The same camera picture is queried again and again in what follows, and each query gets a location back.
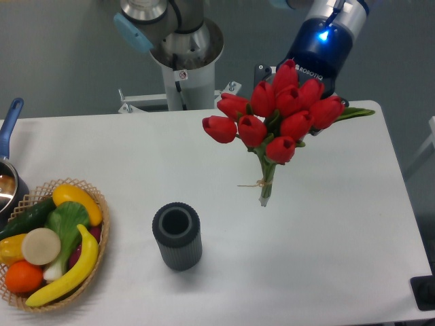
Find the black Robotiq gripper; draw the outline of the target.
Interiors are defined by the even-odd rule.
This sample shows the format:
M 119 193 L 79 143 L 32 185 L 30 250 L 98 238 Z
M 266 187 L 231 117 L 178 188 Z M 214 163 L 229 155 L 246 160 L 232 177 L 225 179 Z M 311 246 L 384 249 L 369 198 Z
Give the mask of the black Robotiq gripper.
M 307 17 L 290 50 L 277 65 L 293 60 L 300 83 L 318 79 L 324 85 L 323 98 L 335 92 L 335 81 L 353 47 L 353 22 L 345 16 L 329 20 L 326 16 Z M 254 87 L 260 82 L 272 83 L 276 66 L 257 64 L 254 68 Z M 349 101 L 339 96 L 344 107 Z

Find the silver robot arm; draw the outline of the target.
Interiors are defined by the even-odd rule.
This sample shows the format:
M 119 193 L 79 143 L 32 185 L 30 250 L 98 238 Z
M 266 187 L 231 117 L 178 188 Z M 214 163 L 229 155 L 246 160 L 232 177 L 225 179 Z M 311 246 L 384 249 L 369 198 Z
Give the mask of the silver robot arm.
M 372 1 L 121 1 L 114 24 L 125 42 L 160 66 L 164 94 L 122 97 L 132 105 L 164 103 L 171 111 L 211 109 L 215 63 L 225 46 L 246 54 L 287 50 L 301 82 L 334 93 Z

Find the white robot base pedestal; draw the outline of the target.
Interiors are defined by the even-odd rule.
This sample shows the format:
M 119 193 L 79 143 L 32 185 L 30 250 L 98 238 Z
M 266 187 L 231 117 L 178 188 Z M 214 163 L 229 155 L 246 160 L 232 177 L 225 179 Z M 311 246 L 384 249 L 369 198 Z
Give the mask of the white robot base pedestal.
M 214 109 L 223 93 L 236 95 L 241 84 L 231 80 L 227 86 L 215 88 L 215 63 L 224 49 L 224 37 L 216 23 L 206 18 L 191 33 L 171 33 L 158 45 L 122 14 L 114 23 L 121 36 L 139 52 L 149 52 L 159 65 L 164 94 L 124 96 L 119 90 L 120 113 L 136 113 L 141 107 L 164 105 L 169 111 Z

